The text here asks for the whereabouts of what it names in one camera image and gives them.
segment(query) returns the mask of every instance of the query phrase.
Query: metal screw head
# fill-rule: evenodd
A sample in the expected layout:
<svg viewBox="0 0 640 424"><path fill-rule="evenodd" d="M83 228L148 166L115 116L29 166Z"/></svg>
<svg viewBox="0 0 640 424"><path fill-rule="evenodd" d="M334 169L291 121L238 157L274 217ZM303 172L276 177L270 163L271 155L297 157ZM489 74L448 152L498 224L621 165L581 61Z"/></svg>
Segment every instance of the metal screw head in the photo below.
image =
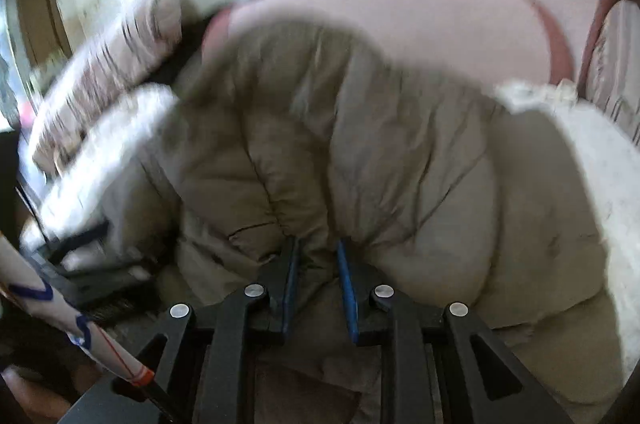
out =
<svg viewBox="0 0 640 424"><path fill-rule="evenodd" d="M184 303L178 303L171 307L169 314L172 318L184 318L189 313L189 306Z"/></svg>
<svg viewBox="0 0 640 424"><path fill-rule="evenodd" d="M375 289L373 289L373 292L379 298L391 298L391 296L394 295L394 288L391 287L390 285L382 284L382 285L378 285Z"/></svg>
<svg viewBox="0 0 640 424"><path fill-rule="evenodd" d="M469 309L464 303L459 303L458 301L456 301L455 303L449 305L449 312L451 312L454 316L462 318L463 316L469 314Z"/></svg>
<svg viewBox="0 0 640 424"><path fill-rule="evenodd" d="M262 294L264 294L264 287L259 283L252 283L244 287L244 295L249 296L249 298L257 298Z"/></svg>

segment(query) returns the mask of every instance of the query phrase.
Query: patterned cushion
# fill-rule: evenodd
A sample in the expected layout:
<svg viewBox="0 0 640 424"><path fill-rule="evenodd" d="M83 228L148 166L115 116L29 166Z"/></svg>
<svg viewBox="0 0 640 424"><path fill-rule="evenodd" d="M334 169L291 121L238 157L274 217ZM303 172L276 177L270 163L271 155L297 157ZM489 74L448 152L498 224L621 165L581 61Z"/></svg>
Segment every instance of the patterned cushion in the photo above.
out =
<svg viewBox="0 0 640 424"><path fill-rule="evenodd" d="M142 82L180 42L179 0L139 0L87 41L51 88L33 124L33 162L55 175L124 91Z"/></svg>
<svg viewBox="0 0 640 424"><path fill-rule="evenodd" d="M586 97L640 142L640 8L622 0L607 15L589 67Z"/></svg>

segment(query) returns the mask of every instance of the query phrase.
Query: white stick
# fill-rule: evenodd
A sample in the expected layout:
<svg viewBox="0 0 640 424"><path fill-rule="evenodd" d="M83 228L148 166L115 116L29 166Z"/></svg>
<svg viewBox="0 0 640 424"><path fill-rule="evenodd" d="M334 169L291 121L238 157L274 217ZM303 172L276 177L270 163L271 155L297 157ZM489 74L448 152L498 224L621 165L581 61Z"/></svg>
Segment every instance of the white stick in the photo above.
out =
<svg viewBox="0 0 640 424"><path fill-rule="evenodd" d="M118 377L134 386L153 381L153 371L69 305L1 235L0 291L25 312L66 332L88 356Z"/></svg>

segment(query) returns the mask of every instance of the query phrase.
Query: sofa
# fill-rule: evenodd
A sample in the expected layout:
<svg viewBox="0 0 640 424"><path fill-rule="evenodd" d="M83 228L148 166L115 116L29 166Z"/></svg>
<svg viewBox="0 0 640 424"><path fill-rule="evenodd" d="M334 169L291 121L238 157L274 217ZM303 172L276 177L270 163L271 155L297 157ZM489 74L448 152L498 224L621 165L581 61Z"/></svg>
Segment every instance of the sofa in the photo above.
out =
<svg viewBox="0 0 640 424"><path fill-rule="evenodd" d="M572 81L640 139L640 56L630 49L640 43L640 9L631 0L254 0L212 20L202 57L229 36L292 16L359 30L393 61L446 68L487 88Z"/></svg>

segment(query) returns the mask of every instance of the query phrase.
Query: orange tape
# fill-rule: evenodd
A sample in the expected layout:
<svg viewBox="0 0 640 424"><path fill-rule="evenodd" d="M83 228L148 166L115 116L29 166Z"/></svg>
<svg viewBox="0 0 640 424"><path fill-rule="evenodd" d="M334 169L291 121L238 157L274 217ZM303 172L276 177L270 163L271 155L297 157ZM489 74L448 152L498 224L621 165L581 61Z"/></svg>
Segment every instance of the orange tape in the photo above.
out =
<svg viewBox="0 0 640 424"><path fill-rule="evenodd" d="M131 381L131 384L137 387L146 386L152 380L154 380L155 376L156 374L154 373L153 370L149 370L146 366L143 366L143 371L140 372L140 374L138 374L136 378Z"/></svg>

